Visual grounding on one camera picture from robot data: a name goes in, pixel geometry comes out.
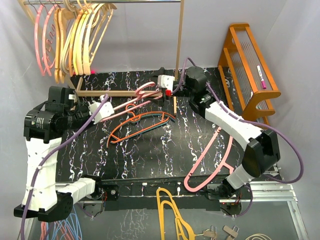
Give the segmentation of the pink plastic hanger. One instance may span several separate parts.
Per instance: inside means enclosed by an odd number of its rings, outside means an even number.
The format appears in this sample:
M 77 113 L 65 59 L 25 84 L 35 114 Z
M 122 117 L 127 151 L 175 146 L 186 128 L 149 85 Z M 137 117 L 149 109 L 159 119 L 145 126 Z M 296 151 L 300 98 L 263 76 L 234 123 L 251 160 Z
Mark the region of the pink plastic hanger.
M 155 85 L 156 84 L 154 82 L 147 82 L 147 83 L 143 84 L 142 86 L 140 86 L 139 88 L 137 88 L 135 90 L 135 92 L 134 92 L 135 98 L 133 98 L 125 103 L 122 103 L 118 106 L 113 107 L 112 104 L 109 101 L 107 101 L 105 104 L 106 107 L 104 107 L 104 106 L 102 107 L 102 110 L 103 111 L 106 110 L 106 113 L 103 112 L 101 114 L 101 117 L 102 117 L 101 122 L 122 116 L 122 115 L 128 113 L 129 111 L 135 110 L 135 109 L 140 108 L 148 103 L 151 103 L 151 100 L 160 99 L 163 96 L 163 93 L 160 90 L 154 90 L 154 91 L 150 91 L 150 92 L 145 91 L 145 88 L 154 87 Z M 128 107 L 130 104 L 134 104 L 134 103 L 136 103 L 140 100 L 146 99 L 148 97 L 151 97 L 151 100 L 146 100 L 138 105 L 135 105 L 132 108 L 128 108 L 123 111 L 119 111 L 123 108 Z

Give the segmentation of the wooden hanger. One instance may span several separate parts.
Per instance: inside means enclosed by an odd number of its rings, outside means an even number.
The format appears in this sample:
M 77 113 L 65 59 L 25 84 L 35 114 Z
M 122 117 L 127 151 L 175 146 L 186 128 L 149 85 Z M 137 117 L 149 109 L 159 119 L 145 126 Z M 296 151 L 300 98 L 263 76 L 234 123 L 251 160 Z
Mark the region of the wooden hanger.
M 66 8 L 57 8 L 54 13 L 54 24 L 56 31 L 56 45 L 55 45 L 55 63 L 54 63 L 54 79 L 57 84 L 65 83 L 65 76 L 61 71 L 61 49 L 64 48 L 65 44 L 65 35 L 66 35 L 66 26 L 67 26 L 67 17 L 65 14 L 68 14 Z
M 54 78 L 57 84 L 65 82 L 65 76 L 68 72 L 67 57 L 71 39 L 71 30 L 74 24 L 71 25 L 69 32 L 68 21 L 75 18 L 75 12 L 67 8 L 58 8 L 54 13 L 54 24 L 56 30 L 56 50 L 55 50 L 55 69 Z

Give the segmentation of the beige plastic hanger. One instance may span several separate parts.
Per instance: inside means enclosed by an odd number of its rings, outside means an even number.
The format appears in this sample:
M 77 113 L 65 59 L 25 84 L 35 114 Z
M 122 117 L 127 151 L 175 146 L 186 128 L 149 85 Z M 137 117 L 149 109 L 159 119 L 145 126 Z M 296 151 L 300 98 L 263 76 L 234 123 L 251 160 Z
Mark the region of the beige plastic hanger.
M 67 35 L 67 39 L 63 47 L 63 53 L 61 56 L 61 68 L 70 77 L 74 75 L 75 71 L 73 64 L 73 52 L 77 28 L 79 26 L 83 14 L 88 10 L 92 9 L 92 5 L 88 3 L 86 0 L 83 0 L 82 2 L 83 3 L 81 3 L 81 0 L 77 0 L 77 4 L 80 7 L 80 9 L 78 9 L 76 6 L 72 5 L 68 0 L 64 1 L 65 7 L 71 12 L 71 20 L 74 19 L 69 33 Z

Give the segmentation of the orange plastic curved hanger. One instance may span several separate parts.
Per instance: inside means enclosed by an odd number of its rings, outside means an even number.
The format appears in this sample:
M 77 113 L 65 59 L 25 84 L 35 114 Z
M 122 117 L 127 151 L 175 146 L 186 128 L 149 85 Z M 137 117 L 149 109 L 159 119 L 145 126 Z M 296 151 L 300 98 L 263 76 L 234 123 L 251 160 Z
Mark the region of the orange plastic curved hanger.
M 100 21 L 100 4 L 91 4 L 92 9 L 86 11 L 76 31 L 74 47 L 73 47 L 73 75 L 90 74 L 90 58 L 88 56 L 91 51 L 91 43 L 96 38 L 97 25 Z

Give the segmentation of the pink curved wire hanger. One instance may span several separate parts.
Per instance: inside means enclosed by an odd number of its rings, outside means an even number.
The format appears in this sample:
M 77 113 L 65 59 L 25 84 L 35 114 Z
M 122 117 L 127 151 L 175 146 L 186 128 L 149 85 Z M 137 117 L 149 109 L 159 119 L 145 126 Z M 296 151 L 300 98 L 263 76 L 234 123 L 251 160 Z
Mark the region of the pink curved wire hanger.
M 59 5 L 55 3 L 47 12 L 42 30 L 42 60 L 44 63 L 44 72 L 50 77 L 52 76 L 52 69 L 55 66 L 56 61 L 56 54 L 54 50 L 54 43 L 56 41 L 54 13 L 58 7 Z

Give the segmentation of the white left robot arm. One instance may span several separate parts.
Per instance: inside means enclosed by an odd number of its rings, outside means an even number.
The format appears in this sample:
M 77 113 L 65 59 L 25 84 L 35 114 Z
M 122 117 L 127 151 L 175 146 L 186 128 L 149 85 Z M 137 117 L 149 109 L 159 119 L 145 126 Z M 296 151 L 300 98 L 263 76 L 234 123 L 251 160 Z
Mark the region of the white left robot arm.
M 101 179 L 84 175 L 62 188 L 56 188 L 58 151 L 84 130 L 114 114 L 105 95 L 101 102 L 75 103 L 72 88 L 51 86 L 48 99 L 30 110 L 24 119 L 27 148 L 27 180 L 22 203 L 14 208 L 18 218 L 38 218 L 42 222 L 66 219 L 73 205 L 85 197 L 103 195 Z

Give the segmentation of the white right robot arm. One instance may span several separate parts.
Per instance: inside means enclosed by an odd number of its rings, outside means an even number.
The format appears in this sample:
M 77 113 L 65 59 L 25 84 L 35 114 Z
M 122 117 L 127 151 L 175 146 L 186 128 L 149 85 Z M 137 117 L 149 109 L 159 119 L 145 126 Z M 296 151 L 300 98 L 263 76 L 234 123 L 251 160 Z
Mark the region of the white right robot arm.
M 191 66 L 182 71 L 180 80 L 167 74 L 162 67 L 152 75 L 157 87 L 167 96 L 188 97 L 191 109 L 201 117 L 221 127 L 236 140 L 244 151 L 241 164 L 212 192 L 233 199 L 241 188 L 259 178 L 280 160 L 278 136 L 275 130 L 257 122 L 246 121 L 230 110 L 211 88 L 204 70 Z

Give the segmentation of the orange wooden shelf rack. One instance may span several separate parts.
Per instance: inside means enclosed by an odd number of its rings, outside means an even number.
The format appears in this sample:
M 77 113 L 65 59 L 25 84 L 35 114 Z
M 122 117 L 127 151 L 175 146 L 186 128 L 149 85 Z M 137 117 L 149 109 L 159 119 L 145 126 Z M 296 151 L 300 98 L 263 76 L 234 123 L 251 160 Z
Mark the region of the orange wooden shelf rack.
M 260 65 L 267 89 L 261 86 Z M 275 114 L 271 100 L 280 90 L 248 23 L 229 26 L 218 60 L 227 106 L 245 120 L 269 124 Z

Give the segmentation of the yellow plastic hanger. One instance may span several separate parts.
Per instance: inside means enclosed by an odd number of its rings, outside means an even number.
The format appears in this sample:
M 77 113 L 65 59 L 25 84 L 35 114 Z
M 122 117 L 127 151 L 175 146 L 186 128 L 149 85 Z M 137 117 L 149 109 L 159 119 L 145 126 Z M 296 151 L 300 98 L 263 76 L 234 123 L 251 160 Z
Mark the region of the yellow plastic hanger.
M 168 240 L 168 230 L 174 232 L 174 240 L 195 240 L 196 233 L 191 225 L 184 220 L 182 214 L 169 190 L 158 188 L 156 190 L 157 212 L 160 229 L 160 239 Z

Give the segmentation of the pink white marker pen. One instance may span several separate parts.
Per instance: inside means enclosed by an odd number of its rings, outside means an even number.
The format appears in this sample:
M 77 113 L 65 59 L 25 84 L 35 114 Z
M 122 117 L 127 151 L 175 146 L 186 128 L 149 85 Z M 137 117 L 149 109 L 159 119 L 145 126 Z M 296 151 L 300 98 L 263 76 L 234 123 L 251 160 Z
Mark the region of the pink white marker pen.
M 258 71 L 258 75 L 259 75 L 259 77 L 260 77 L 261 87 L 262 87 L 264 90 L 266 90 L 266 89 L 267 89 L 267 86 L 266 86 L 266 83 L 265 83 L 265 80 L 264 80 L 264 77 L 263 77 L 263 74 L 262 74 L 262 70 L 261 70 L 260 65 L 257 65 L 256 68 L 257 68 L 257 71 Z

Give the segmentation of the beige clip left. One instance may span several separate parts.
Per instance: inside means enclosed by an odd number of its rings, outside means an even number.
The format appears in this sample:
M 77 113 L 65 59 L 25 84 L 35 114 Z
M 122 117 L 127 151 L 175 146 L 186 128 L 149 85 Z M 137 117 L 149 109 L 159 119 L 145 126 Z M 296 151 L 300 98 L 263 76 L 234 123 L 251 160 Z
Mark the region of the beige clip left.
M 215 226 L 211 226 L 210 229 L 204 230 L 202 233 L 197 236 L 203 236 L 210 238 L 211 240 L 216 240 L 218 237 L 217 228 Z

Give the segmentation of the beige clip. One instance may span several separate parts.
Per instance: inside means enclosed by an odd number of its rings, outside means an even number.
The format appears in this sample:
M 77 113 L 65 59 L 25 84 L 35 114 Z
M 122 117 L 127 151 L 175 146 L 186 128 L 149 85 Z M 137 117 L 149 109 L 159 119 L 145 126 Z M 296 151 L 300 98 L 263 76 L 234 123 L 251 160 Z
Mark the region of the beige clip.
M 225 225 L 223 231 L 227 234 L 226 240 L 235 240 L 238 236 L 239 228 L 236 225 L 233 228 Z
M 215 226 L 211 226 L 210 229 L 204 230 L 202 233 L 197 236 L 203 236 L 210 238 L 211 240 L 216 240 L 218 237 L 217 228 Z

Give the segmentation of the beige clip right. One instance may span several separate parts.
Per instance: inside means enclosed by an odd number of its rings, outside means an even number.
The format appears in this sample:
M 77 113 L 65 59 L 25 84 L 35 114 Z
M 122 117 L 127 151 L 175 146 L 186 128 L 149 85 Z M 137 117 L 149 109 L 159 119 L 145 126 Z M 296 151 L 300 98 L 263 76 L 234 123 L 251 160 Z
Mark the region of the beige clip right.
M 233 228 L 225 225 L 223 231 L 227 234 L 226 240 L 235 240 L 238 236 L 239 228 L 236 225 Z

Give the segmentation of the cream hanger bottom edge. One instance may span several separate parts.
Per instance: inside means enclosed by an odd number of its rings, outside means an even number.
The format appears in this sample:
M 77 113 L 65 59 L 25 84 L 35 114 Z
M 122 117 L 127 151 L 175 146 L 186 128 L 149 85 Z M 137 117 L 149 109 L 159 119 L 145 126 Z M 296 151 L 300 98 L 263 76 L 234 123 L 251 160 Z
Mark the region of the cream hanger bottom edge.
M 262 233 L 255 233 L 248 236 L 245 240 L 272 240 L 269 236 Z

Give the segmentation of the wooden garment rack frame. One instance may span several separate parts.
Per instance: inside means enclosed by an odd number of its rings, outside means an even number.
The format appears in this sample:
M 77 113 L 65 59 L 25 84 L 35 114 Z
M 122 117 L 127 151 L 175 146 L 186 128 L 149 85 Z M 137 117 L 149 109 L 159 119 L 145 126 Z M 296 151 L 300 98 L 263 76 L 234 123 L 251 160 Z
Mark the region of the wooden garment rack frame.
M 28 0 L 18 0 L 17 1 L 25 14 L 29 17 L 29 19 L 34 23 L 35 16 L 31 10 L 27 7 L 27 5 L 41 5 L 40 0 L 35 0 L 29 2 Z M 183 31 L 183 19 L 184 19 L 184 0 L 89 0 L 88 3 L 98 3 L 98 4 L 125 4 L 125 3 L 180 3 L 179 10 L 179 27 L 178 27 L 178 39 L 177 39 L 177 52 L 176 52 L 176 64 L 175 64 L 175 78 L 178 79 L 178 69 L 180 62 L 180 52 L 181 52 L 181 41 L 182 41 L 182 31 Z M 78 84 L 76 86 L 76 93 L 80 97 L 98 97 L 104 93 L 109 94 L 110 97 L 132 97 L 133 91 L 128 90 L 81 90 L 83 85 L 83 78 L 80 77 Z

